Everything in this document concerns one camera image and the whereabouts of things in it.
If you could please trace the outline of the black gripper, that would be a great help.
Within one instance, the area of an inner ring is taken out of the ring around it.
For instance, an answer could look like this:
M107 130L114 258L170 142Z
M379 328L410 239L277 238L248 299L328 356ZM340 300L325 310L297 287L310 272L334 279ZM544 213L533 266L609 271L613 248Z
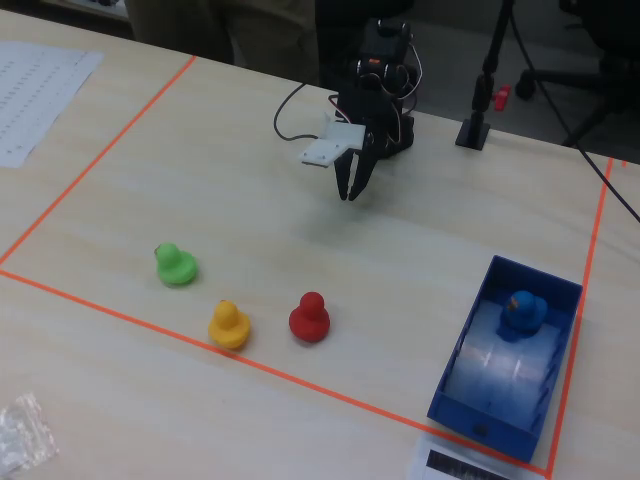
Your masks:
M387 160L400 151L400 100L379 74L356 74L336 82L336 113L343 127L344 152L334 162L341 200L353 201L366 188L376 166L376 158ZM349 187L354 153L358 164Z

